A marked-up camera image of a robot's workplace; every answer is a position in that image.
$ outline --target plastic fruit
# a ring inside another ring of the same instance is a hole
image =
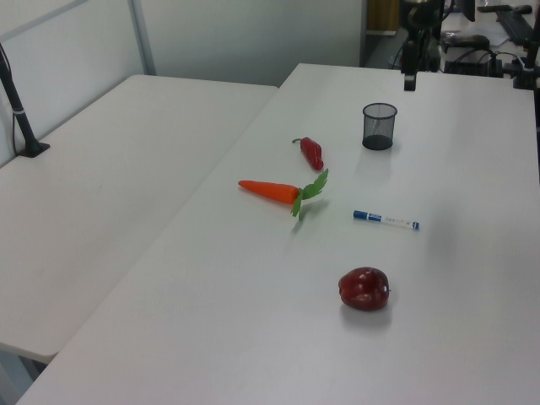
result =
[[[343,303],[357,310],[377,311],[388,303],[388,277],[377,268],[355,268],[341,277],[338,286]]]

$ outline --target marker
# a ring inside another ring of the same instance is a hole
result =
[[[356,219],[365,219],[366,221],[380,222],[382,224],[389,224],[399,226],[400,228],[407,228],[409,230],[420,230],[420,224],[413,221],[403,221],[401,219],[394,219],[389,217],[383,217],[376,213],[365,213],[364,211],[354,211],[353,216]]]

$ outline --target monitor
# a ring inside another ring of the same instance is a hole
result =
[[[475,0],[457,0],[457,8],[463,13],[469,21],[474,21],[474,12],[476,8]]]

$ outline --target black mesh cup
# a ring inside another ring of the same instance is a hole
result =
[[[362,144],[371,150],[385,150],[392,146],[397,108],[386,103],[364,107],[364,139]]]

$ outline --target carrot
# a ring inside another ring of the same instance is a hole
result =
[[[268,183],[265,181],[240,180],[238,185],[250,192],[270,198],[281,203],[292,204],[293,217],[300,212],[302,200],[313,198],[321,193],[327,183],[328,169],[324,170],[317,179],[306,187],[298,188],[288,184]]]
[[[244,187],[250,192],[255,192],[260,196],[270,198],[281,203],[294,204],[294,200],[300,194],[298,187],[288,184],[267,183],[265,181],[241,180],[240,187]]]

